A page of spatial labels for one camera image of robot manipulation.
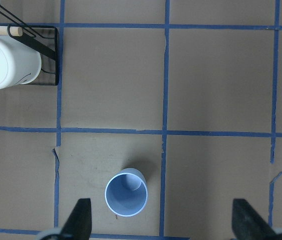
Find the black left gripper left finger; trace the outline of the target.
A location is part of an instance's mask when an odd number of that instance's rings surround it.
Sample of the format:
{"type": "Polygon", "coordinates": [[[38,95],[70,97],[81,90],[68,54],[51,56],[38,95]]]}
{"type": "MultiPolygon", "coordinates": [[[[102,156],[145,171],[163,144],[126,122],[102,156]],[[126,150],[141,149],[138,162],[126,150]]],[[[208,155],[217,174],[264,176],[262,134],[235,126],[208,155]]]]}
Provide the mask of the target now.
{"type": "Polygon", "coordinates": [[[91,200],[80,198],[58,235],[59,240],[88,240],[92,231],[91,200]]]}

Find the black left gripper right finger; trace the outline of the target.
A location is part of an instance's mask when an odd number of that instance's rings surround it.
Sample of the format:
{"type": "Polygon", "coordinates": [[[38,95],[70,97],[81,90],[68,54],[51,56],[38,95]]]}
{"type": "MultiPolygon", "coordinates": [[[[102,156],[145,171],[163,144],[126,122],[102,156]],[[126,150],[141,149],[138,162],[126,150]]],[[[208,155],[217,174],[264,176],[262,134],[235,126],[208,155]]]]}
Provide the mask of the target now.
{"type": "Polygon", "coordinates": [[[232,204],[232,231],[237,240],[271,240],[277,234],[243,198],[232,204]]]}

